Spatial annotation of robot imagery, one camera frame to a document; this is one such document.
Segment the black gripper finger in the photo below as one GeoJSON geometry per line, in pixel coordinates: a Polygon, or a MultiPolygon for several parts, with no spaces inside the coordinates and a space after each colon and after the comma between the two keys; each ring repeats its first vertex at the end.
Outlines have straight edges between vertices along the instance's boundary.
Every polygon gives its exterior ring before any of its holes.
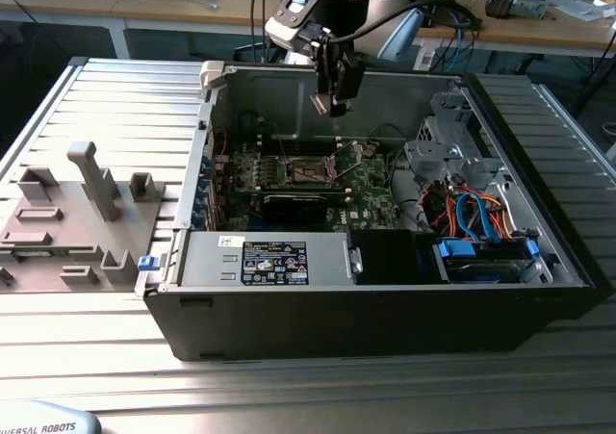
{"type": "Polygon", "coordinates": [[[317,92],[332,95],[335,75],[335,49],[327,42],[322,42],[316,52],[317,92]]]}
{"type": "Polygon", "coordinates": [[[343,52],[336,61],[331,89],[330,115],[343,116],[348,110],[347,103],[354,99],[361,87],[365,65],[353,52],[343,52]]]}

